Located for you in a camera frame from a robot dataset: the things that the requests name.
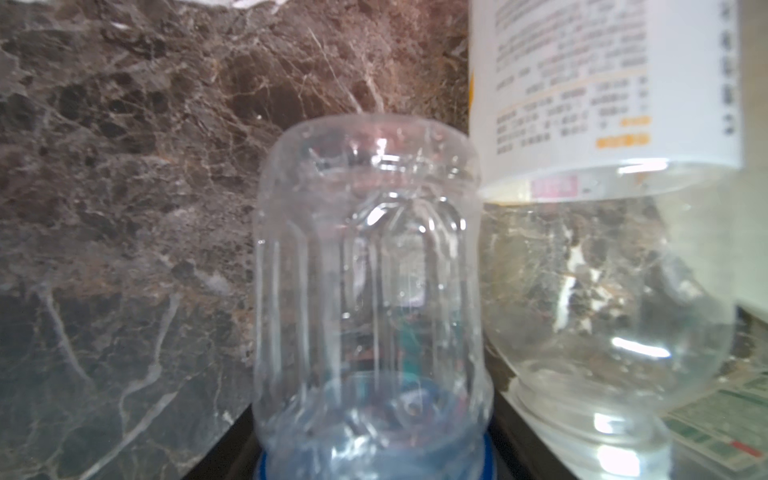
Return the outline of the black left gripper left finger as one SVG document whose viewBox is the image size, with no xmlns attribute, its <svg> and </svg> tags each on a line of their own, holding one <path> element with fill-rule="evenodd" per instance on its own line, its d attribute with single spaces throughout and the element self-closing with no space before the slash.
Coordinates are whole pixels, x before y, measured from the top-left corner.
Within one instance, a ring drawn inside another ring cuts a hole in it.
<svg viewBox="0 0 768 480">
<path fill-rule="evenodd" d="M 255 435 L 251 406 L 237 418 L 224 436 L 182 477 L 183 480 L 251 480 L 261 455 Z"/>
</svg>

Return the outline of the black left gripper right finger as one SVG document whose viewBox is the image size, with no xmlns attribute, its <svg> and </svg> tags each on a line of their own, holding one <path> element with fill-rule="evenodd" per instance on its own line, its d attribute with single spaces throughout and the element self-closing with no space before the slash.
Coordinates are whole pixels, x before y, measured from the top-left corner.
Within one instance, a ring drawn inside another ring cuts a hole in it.
<svg viewBox="0 0 768 480">
<path fill-rule="evenodd" d="M 494 353 L 486 353 L 486 367 L 494 384 L 490 437 L 500 462 L 499 479 L 576 480 L 502 395 L 514 373 Z"/>
</svg>

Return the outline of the blue Pocari label bottle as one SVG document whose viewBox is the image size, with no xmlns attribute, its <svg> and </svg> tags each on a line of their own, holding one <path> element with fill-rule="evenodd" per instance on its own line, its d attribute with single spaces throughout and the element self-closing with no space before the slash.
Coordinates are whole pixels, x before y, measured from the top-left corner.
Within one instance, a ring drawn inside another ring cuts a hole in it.
<svg viewBox="0 0 768 480">
<path fill-rule="evenodd" d="M 480 164 L 434 120 L 298 124 L 253 213 L 259 479 L 492 479 Z"/>
</svg>

